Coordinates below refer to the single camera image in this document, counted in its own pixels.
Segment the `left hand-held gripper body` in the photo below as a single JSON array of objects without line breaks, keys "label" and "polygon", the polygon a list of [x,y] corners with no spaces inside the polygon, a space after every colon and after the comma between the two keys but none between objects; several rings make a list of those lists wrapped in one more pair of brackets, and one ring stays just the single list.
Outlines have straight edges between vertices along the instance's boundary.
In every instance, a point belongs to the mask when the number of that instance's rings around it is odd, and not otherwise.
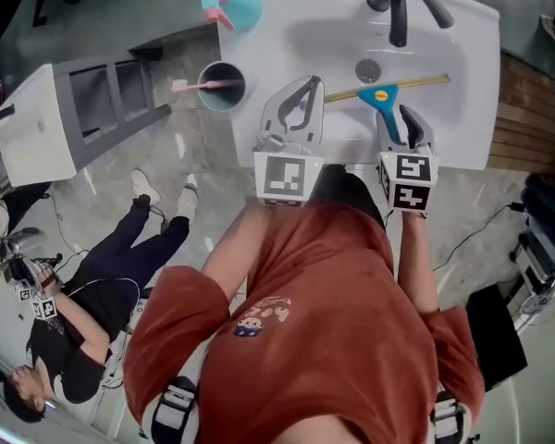
[{"label": "left hand-held gripper body", "polygon": [[301,207],[315,188],[325,157],[321,130],[289,130],[278,120],[278,106],[289,84],[266,103],[253,148],[255,194],[264,205]]}]

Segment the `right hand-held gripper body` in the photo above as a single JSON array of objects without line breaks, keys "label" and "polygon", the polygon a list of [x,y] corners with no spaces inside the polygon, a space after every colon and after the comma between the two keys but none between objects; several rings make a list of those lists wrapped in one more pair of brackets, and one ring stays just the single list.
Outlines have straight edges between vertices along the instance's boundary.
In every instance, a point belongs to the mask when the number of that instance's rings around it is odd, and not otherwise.
[{"label": "right hand-held gripper body", "polygon": [[379,182],[388,208],[425,214],[438,182],[439,162],[430,144],[380,144]]}]

